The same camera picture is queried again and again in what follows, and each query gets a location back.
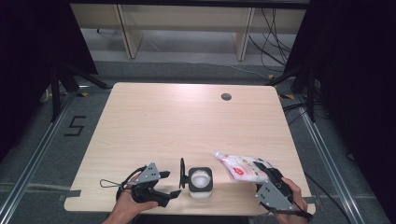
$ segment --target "person's hand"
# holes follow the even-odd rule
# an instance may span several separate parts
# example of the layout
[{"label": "person's hand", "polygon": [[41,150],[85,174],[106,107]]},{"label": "person's hand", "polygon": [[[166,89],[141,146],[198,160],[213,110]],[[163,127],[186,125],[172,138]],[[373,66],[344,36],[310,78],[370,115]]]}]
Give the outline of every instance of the person's hand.
[{"label": "person's hand", "polygon": [[[282,180],[289,185],[293,192],[293,203],[297,204],[295,210],[299,211],[300,208],[306,212],[308,209],[308,203],[303,199],[301,189],[292,180],[282,177]],[[306,224],[308,220],[305,217],[298,217],[295,215],[275,214],[276,220],[280,224]]]},{"label": "person's hand", "polygon": [[158,206],[157,202],[137,203],[132,198],[130,189],[125,189],[121,194],[113,211],[103,224],[125,224],[130,222],[135,216],[145,210],[149,210]]}]

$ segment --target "plastic bag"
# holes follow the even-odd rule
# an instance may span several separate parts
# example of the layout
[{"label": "plastic bag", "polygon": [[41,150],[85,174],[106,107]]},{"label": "plastic bag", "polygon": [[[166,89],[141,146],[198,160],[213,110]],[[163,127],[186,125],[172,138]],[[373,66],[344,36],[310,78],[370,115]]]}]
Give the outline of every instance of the plastic bag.
[{"label": "plastic bag", "polygon": [[262,163],[266,168],[273,168],[269,162],[259,158],[223,155],[220,152],[215,152],[213,155],[225,166],[231,180],[234,181],[247,181],[254,183],[263,183],[268,181],[268,175],[259,169],[259,167],[254,164],[254,161]]}]

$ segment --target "wire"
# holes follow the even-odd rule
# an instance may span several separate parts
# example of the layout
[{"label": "wire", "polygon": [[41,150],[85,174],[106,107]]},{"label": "wire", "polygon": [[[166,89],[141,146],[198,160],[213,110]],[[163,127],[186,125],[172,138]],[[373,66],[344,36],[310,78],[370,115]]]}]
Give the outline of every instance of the wire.
[{"label": "wire", "polygon": [[256,44],[256,42],[254,42],[254,40],[251,38],[251,36],[249,35],[248,38],[251,40],[251,42],[253,43],[254,46],[256,46],[256,48],[261,51],[262,53],[266,54],[268,57],[272,58],[274,61],[276,61],[277,63],[280,63],[282,66],[285,66],[284,63],[282,63],[280,60],[278,60],[276,57],[272,56],[270,53],[268,53],[267,51],[264,50],[264,46],[262,48],[260,48],[260,46],[258,44]]},{"label": "wire", "polygon": [[[264,38],[265,38],[264,47],[265,47],[265,44],[268,42],[268,43],[270,43],[272,46],[278,48],[278,49],[279,49],[279,53],[280,53],[280,55],[281,55],[281,57],[282,57],[283,62],[286,63],[286,60],[288,59],[288,57],[286,56],[286,54],[285,54],[284,51],[290,52],[291,49],[290,49],[289,47],[287,47],[285,44],[283,44],[283,43],[279,40],[279,38],[277,37],[277,30],[276,30],[276,9],[273,8],[272,12],[273,12],[273,20],[272,20],[272,23],[271,23],[271,25],[270,25],[270,23],[269,23],[267,17],[265,16],[265,13],[264,13],[264,11],[263,11],[263,9],[262,9],[262,15],[264,16],[265,22],[267,23],[267,26],[268,26],[268,29],[269,29],[268,36],[265,36],[264,34],[262,34],[262,35],[264,36]],[[269,41],[268,38],[269,38],[270,35],[272,35],[272,36],[274,37],[274,40],[276,41],[276,45],[273,44],[271,41]]]},{"label": "wire", "polygon": [[287,105],[287,106],[283,107],[283,112],[291,111],[294,108],[297,108],[299,106],[305,106],[305,105],[306,105],[306,103],[300,103],[300,104],[295,104],[295,105]]},{"label": "wire", "polygon": [[[159,52],[162,52],[160,49],[158,49],[147,37],[146,37],[146,40],[148,41],[148,43],[153,47],[153,48],[155,48],[156,50],[158,50]],[[189,62],[184,62],[184,61],[172,61],[172,60],[168,60],[168,59],[166,59],[166,58],[164,58],[166,61],[168,61],[168,62],[170,62],[170,63],[189,63]],[[240,69],[240,68],[237,68],[237,67],[234,67],[234,66],[231,66],[231,65],[224,65],[224,64],[218,64],[218,63],[190,63],[190,64],[209,64],[209,65],[215,65],[215,66],[221,66],[221,67],[230,67],[230,68],[232,68],[232,69],[235,69],[235,70],[237,70],[237,71],[241,71],[241,72],[245,72],[245,73],[250,73],[250,74],[255,74],[255,75],[259,75],[260,77],[264,77],[265,79],[270,79],[270,78],[268,78],[268,77],[266,77],[265,75],[263,75],[263,74],[260,74],[260,73],[258,73],[258,72],[253,72],[253,71],[248,71],[248,70],[244,70],[244,69]]]},{"label": "wire", "polygon": [[268,66],[266,66],[264,61],[263,61],[262,53],[260,54],[260,57],[261,57],[261,61],[262,61],[262,66],[264,66],[266,69],[268,69],[270,71],[273,71],[273,72],[283,72],[283,70],[280,71],[280,70],[272,69],[272,68],[269,68]]},{"label": "wire", "polygon": [[352,223],[347,215],[347,213],[344,211],[344,209],[340,206],[340,204],[338,204],[338,202],[335,201],[335,199],[330,196],[330,194],[314,179],[312,178],[311,175],[307,174],[306,171],[304,171],[304,174],[306,175],[306,177],[308,177],[314,184],[316,184],[318,186],[318,188],[320,188],[324,194],[326,194],[326,196],[337,206],[337,208],[341,211],[341,213],[344,215],[344,217],[346,218],[346,221],[348,223]]},{"label": "wire", "polygon": [[294,121],[297,120],[297,118],[299,118],[300,116],[302,116],[302,115],[305,114],[306,112],[308,112],[308,111],[305,110],[303,113],[299,114],[296,118],[294,118],[294,120],[292,120],[291,122],[289,122],[288,125],[291,125]]},{"label": "wire", "polygon": [[304,211],[301,207],[300,207],[300,205],[298,205],[296,202],[294,202],[295,204],[296,204],[296,206],[301,210],[301,211]]},{"label": "wire", "polygon": [[[102,184],[102,182],[108,182],[108,183],[111,183],[111,184],[114,184],[114,185],[109,185],[109,186],[104,186],[103,184]],[[100,187],[102,187],[102,188],[115,188],[115,187],[119,187],[120,186],[120,184],[119,183],[116,183],[116,182],[113,182],[113,181],[109,181],[109,180],[106,180],[106,179],[101,179],[100,181],[99,181],[99,184],[100,184]]]}]

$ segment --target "wooden table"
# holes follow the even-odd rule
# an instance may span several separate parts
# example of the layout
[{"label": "wooden table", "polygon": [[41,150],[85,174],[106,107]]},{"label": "wooden table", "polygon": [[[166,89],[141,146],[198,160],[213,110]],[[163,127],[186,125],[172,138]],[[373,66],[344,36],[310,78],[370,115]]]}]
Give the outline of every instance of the wooden table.
[{"label": "wooden table", "polygon": [[[223,93],[232,99],[225,101]],[[71,190],[68,211],[109,212],[117,188],[104,189],[101,179],[120,183],[136,168],[154,161],[170,171],[156,190],[178,189],[180,158],[191,167],[208,166],[214,188],[207,199],[193,199],[188,186],[166,208],[146,214],[257,216],[266,210],[255,197],[255,185],[235,183],[212,153],[260,157],[271,162],[303,191],[311,193],[293,144],[276,90],[264,86],[118,83],[114,86]],[[309,205],[309,212],[315,206]]]}]

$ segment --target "cable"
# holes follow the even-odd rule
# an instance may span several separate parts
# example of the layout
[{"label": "cable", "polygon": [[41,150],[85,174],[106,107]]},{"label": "cable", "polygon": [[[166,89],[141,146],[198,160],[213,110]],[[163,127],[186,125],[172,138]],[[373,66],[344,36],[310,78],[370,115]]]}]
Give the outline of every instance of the cable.
[{"label": "cable", "polygon": [[261,59],[261,61],[262,61],[262,66],[264,66],[266,69],[268,69],[268,70],[270,70],[270,71],[273,71],[273,72],[282,72],[282,73],[283,73],[283,70],[280,71],[280,70],[272,69],[272,68],[269,68],[268,66],[266,66],[265,63],[264,63],[264,61],[263,61],[262,53],[260,54],[260,59]]},{"label": "cable", "polygon": [[[264,46],[265,46],[265,43],[268,42],[268,43],[270,43],[272,46],[278,48],[278,49],[279,49],[279,53],[280,53],[280,55],[281,55],[281,57],[282,57],[282,60],[283,60],[283,62],[285,63],[286,60],[288,59],[288,57],[286,56],[286,54],[285,54],[284,51],[290,52],[291,49],[290,49],[289,47],[287,47],[286,45],[284,45],[284,44],[279,40],[279,38],[277,37],[277,30],[276,30],[276,9],[273,8],[272,11],[273,11],[273,20],[272,20],[272,23],[271,23],[271,25],[270,25],[269,21],[267,20],[267,17],[265,16],[265,13],[264,13],[264,11],[263,11],[263,9],[262,9],[262,15],[264,16],[265,22],[267,23],[267,26],[268,26],[268,29],[269,29],[269,33],[268,33],[268,36],[267,36],[267,37],[265,37],[265,35],[262,34],[262,35],[264,36],[264,38],[265,38]],[[270,35],[272,35],[272,36],[274,37],[274,40],[276,41],[277,45],[273,44],[271,41],[268,40],[268,37],[269,37]]]},{"label": "cable", "polygon": [[251,42],[253,43],[254,46],[256,46],[256,48],[261,51],[262,53],[266,54],[268,57],[272,58],[274,61],[276,61],[277,63],[280,63],[282,66],[285,66],[284,63],[282,63],[280,60],[278,60],[276,57],[272,56],[270,53],[268,53],[267,51],[264,50],[264,48],[260,48],[259,45],[256,44],[256,42],[254,42],[254,40],[251,38],[251,36],[249,35],[248,38],[251,40]]},{"label": "cable", "polygon": [[294,210],[294,211],[290,211],[290,210],[273,210],[271,211],[273,214],[285,214],[285,215],[293,215],[293,216],[297,216],[297,217],[304,217],[306,218],[306,220],[308,222],[310,222],[312,220],[312,218],[314,216],[312,216],[312,214],[305,212],[303,209],[301,209],[301,207],[294,202],[295,205],[297,205],[297,207],[300,209],[300,211],[298,210]]},{"label": "cable", "polygon": [[306,105],[306,103],[300,103],[300,104],[295,104],[295,105],[287,105],[287,106],[283,107],[283,112],[291,111],[294,108],[297,108],[299,106],[305,106],[305,105]]},{"label": "cable", "polygon": [[[158,49],[147,37],[146,37],[146,40],[148,41],[148,43],[149,43],[153,48],[155,48],[155,49],[158,50],[159,52],[162,52],[162,51],[161,51],[160,49]],[[183,62],[183,61],[172,61],[172,60],[168,60],[168,59],[166,59],[166,58],[164,58],[164,59],[165,59],[166,61],[170,62],[170,63],[189,63],[189,62]],[[190,64],[209,64],[209,65],[215,65],[215,66],[230,67],[230,68],[235,69],[235,70],[237,70],[237,71],[241,71],[241,72],[245,72],[245,73],[251,73],[251,74],[259,75],[260,77],[264,77],[265,79],[268,79],[268,80],[269,80],[268,77],[266,77],[265,75],[262,75],[262,74],[260,74],[260,73],[258,73],[258,72],[243,70],[243,69],[240,69],[240,68],[231,66],[231,65],[224,65],[224,64],[218,64],[218,63],[190,63]]]},{"label": "cable", "polygon": [[340,206],[340,204],[338,204],[338,202],[335,201],[335,199],[330,196],[330,194],[314,179],[312,178],[311,175],[307,174],[306,171],[304,171],[304,174],[306,175],[306,177],[308,177],[314,184],[316,184],[318,186],[318,188],[320,188],[324,194],[326,194],[326,196],[337,206],[337,208],[341,211],[341,213],[344,215],[344,217],[346,218],[346,221],[348,223],[352,223],[347,215],[347,213],[344,211],[344,209]]},{"label": "cable", "polygon": [[[103,184],[102,184],[102,182],[108,182],[108,183],[111,183],[111,184],[114,184],[114,185],[109,185],[109,186],[104,186]],[[102,187],[102,188],[104,188],[104,189],[106,189],[106,188],[115,188],[115,187],[119,187],[120,186],[120,184],[119,183],[116,183],[116,182],[113,182],[113,181],[109,181],[109,180],[106,180],[106,179],[101,179],[100,181],[99,181],[99,184],[100,184],[100,187]]]},{"label": "cable", "polygon": [[297,118],[299,118],[300,116],[302,116],[302,115],[305,114],[306,112],[308,112],[308,111],[305,110],[303,113],[299,114],[296,118],[294,118],[294,120],[292,120],[291,122],[289,122],[288,125],[290,126],[294,121],[297,120]]}]

